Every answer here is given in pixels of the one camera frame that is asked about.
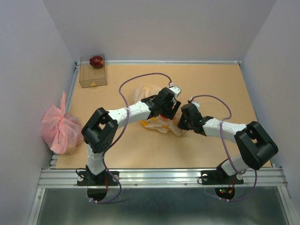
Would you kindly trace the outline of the translucent printed plastic bag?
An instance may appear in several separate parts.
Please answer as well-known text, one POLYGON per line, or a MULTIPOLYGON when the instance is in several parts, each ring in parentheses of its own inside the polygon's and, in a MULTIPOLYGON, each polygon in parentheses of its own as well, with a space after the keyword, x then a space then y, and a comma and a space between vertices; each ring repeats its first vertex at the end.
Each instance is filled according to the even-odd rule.
MULTIPOLYGON (((161 87, 156 85, 142 84, 140 87, 138 87, 135 91, 132 92, 130 97, 130 103, 134 104, 144 98, 156 95, 161 89, 161 87)), ((185 130, 177 127, 180 117, 181 112, 178 109, 172 120, 169 120, 159 115, 155 118, 151 118, 148 120, 140 120, 139 122, 142 126, 144 126, 147 129, 156 130, 163 134, 166 134, 169 131, 171 131, 176 136, 181 136, 185 133, 185 130)))

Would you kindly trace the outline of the dark red apple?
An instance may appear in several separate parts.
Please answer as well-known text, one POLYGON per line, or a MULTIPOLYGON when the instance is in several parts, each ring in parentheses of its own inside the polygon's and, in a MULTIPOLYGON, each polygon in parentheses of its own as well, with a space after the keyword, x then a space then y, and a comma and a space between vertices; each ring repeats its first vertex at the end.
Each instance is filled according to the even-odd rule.
POLYGON ((89 59, 90 65, 94 68, 102 68, 104 65, 103 57, 93 56, 89 59))

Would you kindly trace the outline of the bright red round fruit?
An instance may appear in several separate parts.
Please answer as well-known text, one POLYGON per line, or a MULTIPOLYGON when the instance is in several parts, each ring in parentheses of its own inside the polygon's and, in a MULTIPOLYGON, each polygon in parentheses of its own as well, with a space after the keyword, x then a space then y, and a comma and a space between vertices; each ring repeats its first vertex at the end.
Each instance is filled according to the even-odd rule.
POLYGON ((164 116, 164 115, 160 115, 160 117, 162 117, 162 118, 164 118, 164 119, 169 119, 169 120, 172 120, 172 118, 170 119, 169 117, 167 117, 167 116, 164 116))

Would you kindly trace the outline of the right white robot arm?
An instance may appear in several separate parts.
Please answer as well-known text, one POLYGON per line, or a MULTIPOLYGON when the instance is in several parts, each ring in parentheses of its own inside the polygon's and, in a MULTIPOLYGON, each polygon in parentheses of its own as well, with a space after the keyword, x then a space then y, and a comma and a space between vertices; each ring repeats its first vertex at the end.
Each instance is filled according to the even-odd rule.
POLYGON ((277 145, 259 122, 234 124, 211 116, 203 117, 191 102, 181 107, 181 113, 178 123, 180 129, 219 137, 222 143, 227 140, 237 144, 240 153, 222 162, 216 170, 216 179, 221 183, 226 183, 233 175, 249 168, 259 170, 278 153, 277 145))

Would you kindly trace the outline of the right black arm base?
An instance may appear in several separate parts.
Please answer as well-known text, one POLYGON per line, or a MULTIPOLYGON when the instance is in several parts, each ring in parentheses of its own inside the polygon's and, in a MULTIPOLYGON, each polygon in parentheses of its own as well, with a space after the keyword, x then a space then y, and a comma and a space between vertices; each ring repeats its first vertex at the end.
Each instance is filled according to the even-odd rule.
POLYGON ((243 178, 238 178, 237 174, 227 175, 221 166, 214 169, 201 170, 201 175, 197 178, 198 184, 203 185, 229 185, 244 184, 243 178))

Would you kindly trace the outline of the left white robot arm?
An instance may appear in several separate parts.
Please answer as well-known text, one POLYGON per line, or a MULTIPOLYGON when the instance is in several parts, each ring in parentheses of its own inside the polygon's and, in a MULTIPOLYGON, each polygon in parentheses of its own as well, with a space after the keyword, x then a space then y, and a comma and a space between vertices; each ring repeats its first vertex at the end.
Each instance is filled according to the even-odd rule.
POLYGON ((104 153, 113 145, 119 128, 140 120, 148 120, 159 115, 173 119, 181 102, 177 97, 181 88, 163 88, 158 94, 144 98, 137 103, 116 110, 98 108, 82 129, 87 145, 89 170, 88 179, 95 185, 104 181, 104 153))

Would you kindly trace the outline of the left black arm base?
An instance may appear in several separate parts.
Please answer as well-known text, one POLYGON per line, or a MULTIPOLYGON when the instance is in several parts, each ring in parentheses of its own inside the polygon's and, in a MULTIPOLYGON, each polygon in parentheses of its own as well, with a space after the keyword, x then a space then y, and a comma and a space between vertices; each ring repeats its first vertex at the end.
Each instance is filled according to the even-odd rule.
POLYGON ((77 174, 77 186, 118 186, 116 179, 119 171, 112 171, 114 178, 104 170, 99 175, 94 175, 86 166, 75 170, 77 174))

